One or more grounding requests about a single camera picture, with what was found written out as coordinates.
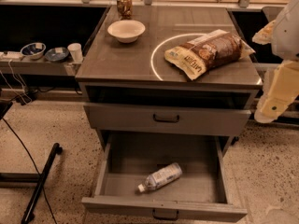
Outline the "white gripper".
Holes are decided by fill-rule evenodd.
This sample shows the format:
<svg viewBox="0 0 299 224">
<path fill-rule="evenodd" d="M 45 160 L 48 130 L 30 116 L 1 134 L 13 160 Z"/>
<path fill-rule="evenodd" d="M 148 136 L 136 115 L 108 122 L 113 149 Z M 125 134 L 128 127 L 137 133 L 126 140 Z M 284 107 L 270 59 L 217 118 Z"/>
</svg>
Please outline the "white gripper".
<svg viewBox="0 0 299 224">
<path fill-rule="evenodd" d="M 270 44 L 276 21 L 270 21 L 252 41 L 260 45 Z M 299 95 L 299 62 L 284 60 L 277 68 L 264 74 L 263 95 L 254 118 L 260 123 L 270 123 L 282 115 Z"/>
</svg>

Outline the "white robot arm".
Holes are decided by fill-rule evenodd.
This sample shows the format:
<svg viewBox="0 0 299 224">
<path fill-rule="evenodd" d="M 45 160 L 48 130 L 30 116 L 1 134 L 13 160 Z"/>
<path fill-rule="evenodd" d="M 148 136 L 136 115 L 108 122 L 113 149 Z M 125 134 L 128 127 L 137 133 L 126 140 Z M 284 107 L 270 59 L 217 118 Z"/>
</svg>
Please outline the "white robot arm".
<svg viewBox="0 0 299 224">
<path fill-rule="evenodd" d="M 270 43 L 272 53 L 283 60 L 277 68 L 265 72 L 263 95 L 254 114 L 256 121 L 270 123 L 299 95 L 299 0 L 291 0 L 252 41 Z"/>
</svg>

